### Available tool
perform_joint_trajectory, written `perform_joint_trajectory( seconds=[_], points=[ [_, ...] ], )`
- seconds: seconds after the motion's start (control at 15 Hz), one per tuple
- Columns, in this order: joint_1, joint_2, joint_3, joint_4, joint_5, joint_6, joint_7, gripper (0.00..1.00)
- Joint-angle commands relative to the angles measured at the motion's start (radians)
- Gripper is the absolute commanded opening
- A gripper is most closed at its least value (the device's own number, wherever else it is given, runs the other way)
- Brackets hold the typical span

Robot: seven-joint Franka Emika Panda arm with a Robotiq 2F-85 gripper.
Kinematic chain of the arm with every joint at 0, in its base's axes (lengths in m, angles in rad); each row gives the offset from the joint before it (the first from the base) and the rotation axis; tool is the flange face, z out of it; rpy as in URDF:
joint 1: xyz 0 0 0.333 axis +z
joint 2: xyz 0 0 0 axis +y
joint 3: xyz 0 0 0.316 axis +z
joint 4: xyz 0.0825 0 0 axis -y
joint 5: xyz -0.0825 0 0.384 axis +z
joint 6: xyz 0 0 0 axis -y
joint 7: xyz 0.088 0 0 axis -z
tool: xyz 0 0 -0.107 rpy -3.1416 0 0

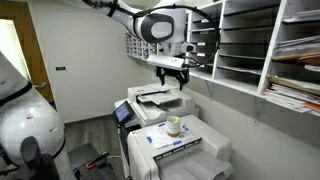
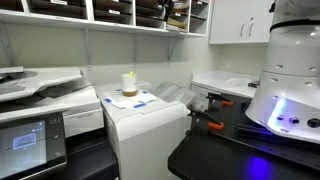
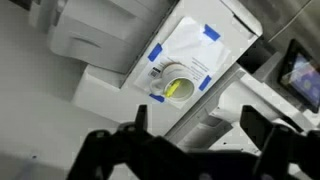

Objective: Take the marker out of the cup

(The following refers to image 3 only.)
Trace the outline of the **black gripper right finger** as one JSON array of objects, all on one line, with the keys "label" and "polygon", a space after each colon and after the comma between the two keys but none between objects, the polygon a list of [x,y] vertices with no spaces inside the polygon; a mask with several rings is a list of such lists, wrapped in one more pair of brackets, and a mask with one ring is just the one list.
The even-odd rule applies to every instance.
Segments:
[{"label": "black gripper right finger", "polygon": [[276,125],[251,105],[242,107],[240,127],[259,150],[280,144],[281,138]]}]

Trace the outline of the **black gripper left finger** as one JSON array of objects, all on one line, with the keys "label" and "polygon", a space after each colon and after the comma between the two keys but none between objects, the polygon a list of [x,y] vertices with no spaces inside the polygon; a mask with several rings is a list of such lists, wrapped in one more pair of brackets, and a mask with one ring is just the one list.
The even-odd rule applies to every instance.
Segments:
[{"label": "black gripper left finger", "polygon": [[146,130],[148,127],[148,108],[146,105],[140,105],[135,118],[135,128],[138,131]]}]

